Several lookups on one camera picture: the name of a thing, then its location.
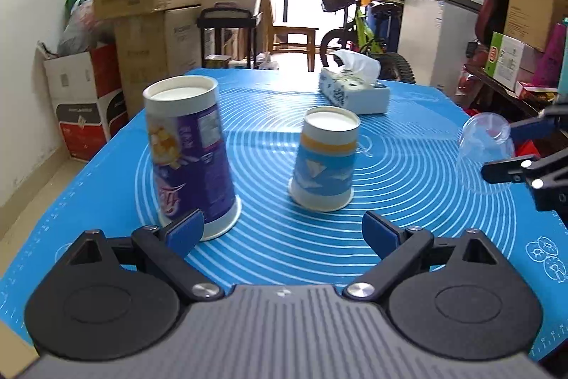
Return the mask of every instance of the bicycle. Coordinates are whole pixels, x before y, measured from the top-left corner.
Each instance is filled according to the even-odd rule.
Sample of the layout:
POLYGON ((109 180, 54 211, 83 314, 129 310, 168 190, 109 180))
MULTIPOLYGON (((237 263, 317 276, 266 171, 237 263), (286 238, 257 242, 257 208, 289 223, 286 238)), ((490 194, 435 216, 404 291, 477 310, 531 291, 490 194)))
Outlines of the bicycle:
MULTIPOLYGON (((322 0, 324 12, 344 10, 344 21, 341 28, 327 32, 320 45, 320 57, 323 66, 329 66, 328 53, 331 50, 347 49, 362 53, 376 59, 381 64, 379 79, 396 80, 416 84, 413 69, 406 59, 395 52, 386 52, 384 41, 376 37, 365 22, 361 12, 361 0, 322 0), (355 15, 349 21, 348 9, 355 5, 355 15)), ((381 10, 389 15, 401 15, 402 7, 394 2, 382 2, 381 10)), ((335 62, 343 65, 338 56, 333 56, 335 62)))

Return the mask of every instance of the clear plastic cup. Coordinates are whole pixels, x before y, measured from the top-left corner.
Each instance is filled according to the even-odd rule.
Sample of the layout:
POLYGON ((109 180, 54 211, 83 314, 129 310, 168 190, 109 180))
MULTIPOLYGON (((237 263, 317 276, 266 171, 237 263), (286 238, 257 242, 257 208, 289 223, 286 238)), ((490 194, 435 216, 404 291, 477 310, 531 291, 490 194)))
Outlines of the clear plastic cup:
POLYGON ((481 176, 484 163, 509 159, 515 154, 510 126, 503 116, 479 113, 464 124, 455 169, 467 190, 481 195, 500 193, 509 183, 489 184, 481 176))

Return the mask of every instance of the blue paper cup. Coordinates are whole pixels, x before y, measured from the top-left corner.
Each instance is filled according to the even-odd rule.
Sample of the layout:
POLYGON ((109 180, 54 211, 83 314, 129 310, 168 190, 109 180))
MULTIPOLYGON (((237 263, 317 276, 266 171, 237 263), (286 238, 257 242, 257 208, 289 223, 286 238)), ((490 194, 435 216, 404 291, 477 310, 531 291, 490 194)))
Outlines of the blue paper cup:
POLYGON ((231 229, 241 212, 226 156, 217 87, 211 77, 177 76, 143 93, 162 218, 169 223, 200 209, 205 219, 202 241, 231 229))
POLYGON ((353 169, 361 121, 346 109, 316 107, 304 118, 289 193, 311 211, 342 209, 353 199, 353 169))

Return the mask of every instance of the bicycle tire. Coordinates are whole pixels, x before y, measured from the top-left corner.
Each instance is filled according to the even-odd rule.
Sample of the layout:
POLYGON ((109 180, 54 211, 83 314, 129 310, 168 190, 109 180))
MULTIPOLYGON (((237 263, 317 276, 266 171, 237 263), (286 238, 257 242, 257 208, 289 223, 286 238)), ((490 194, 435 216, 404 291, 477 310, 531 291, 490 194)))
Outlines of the bicycle tire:
MULTIPOLYGON (((345 31, 342 28, 332 29, 331 31, 328 31, 322 38, 320 45, 320 58, 322 59, 323 66, 329 66, 329 61, 327 59, 328 46, 329 43, 334 39, 339 40, 339 44, 341 44, 342 49, 346 49, 348 41, 351 41, 354 44, 357 43, 357 34, 355 31, 345 31)), ((343 65, 343 62, 338 56, 333 56, 333 59, 338 66, 343 65)))
POLYGON ((386 52, 377 56, 381 64, 379 79, 416 84, 414 72, 406 59, 395 52, 386 52))

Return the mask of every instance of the tissue box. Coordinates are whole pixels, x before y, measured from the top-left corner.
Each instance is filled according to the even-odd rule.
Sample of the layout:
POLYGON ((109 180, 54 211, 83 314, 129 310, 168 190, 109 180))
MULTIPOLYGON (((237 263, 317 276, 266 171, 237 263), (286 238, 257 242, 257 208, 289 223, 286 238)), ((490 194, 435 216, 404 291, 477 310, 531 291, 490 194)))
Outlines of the tissue box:
POLYGON ((371 87, 351 71, 332 71, 326 67, 320 73, 319 89, 335 106, 356 115, 386 113, 390 100, 387 86, 377 83, 371 87))

